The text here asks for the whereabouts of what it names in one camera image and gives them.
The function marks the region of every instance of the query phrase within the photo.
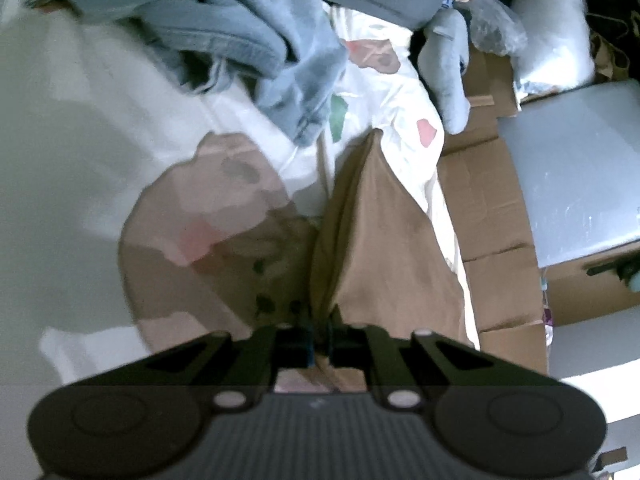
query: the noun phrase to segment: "cardboard flap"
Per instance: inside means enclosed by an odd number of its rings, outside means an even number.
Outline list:
[[[513,89],[513,67],[507,56],[484,54],[490,77],[491,94],[497,117],[513,117],[518,114],[518,102]]]
[[[441,158],[438,175],[464,262],[533,246],[516,170],[502,139]]]
[[[542,322],[481,332],[479,337],[483,352],[540,374],[548,374],[545,326]]]
[[[492,254],[465,264],[479,332],[542,321],[540,271],[533,247]]]
[[[494,104],[491,80],[484,54],[472,44],[469,45],[469,66],[462,77],[462,86],[472,107]]]
[[[482,124],[474,130],[465,130],[462,134],[458,135],[446,135],[444,137],[444,147],[442,148],[442,156],[450,155],[451,153],[459,152],[465,148],[482,144],[488,140],[494,140],[498,138],[498,119],[495,117],[493,107],[478,107],[471,109],[471,120],[475,124]],[[476,110],[479,111],[479,115],[486,115],[480,120],[474,119]],[[485,113],[480,110],[489,110],[489,113]]]
[[[632,242],[546,270],[549,306],[554,323],[562,326],[594,319],[640,304],[640,292],[631,292],[614,270],[588,276],[586,269],[638,254],[640,242]]]

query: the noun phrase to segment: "green spot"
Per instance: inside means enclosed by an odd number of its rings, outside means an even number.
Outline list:
[[[349,105],[347,101],[339,95],[331,96],[331,115],[329,115],[329,127],[331,128],[331,138],[338,142],[342,138],[344,128],[344,118],[347,115]]]

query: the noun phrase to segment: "gray plush toy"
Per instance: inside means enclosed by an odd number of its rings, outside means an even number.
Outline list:
[[[465,129],[471,105],[462,87],[469,64],[466,21],[455,9],[440,9],[424,29],[427,39],[418,54],[418,71],[435,97],[444,131]]]

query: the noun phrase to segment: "brown cloth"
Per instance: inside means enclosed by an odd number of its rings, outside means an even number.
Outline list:
[[[345,323],[393,337],[429,328],[468,343],[464,297],[433,225],[396,178],[372,131],[340,171],[311,269],[317,329],[337,306]]]

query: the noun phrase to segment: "pink spot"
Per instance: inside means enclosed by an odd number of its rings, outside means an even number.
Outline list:
[[[359,41],[342,40],[342,43],[344,44],[345,47],[347,47],[347,49],[350,52],[350,54],[355,54],[360,49],[360,42]]]
[[[418,135],[420,135],[420,143],[425,148],[428,148],[433,139],[436,138],[437,130],[431,126],[427,119],[420,119],[416,124],[418,126]]]
[[[225,238],[222,231],[214,229],[203,217],[199,217],[184,227],[178,248],[185,259],[193,263],[206,256],[213,245]]]

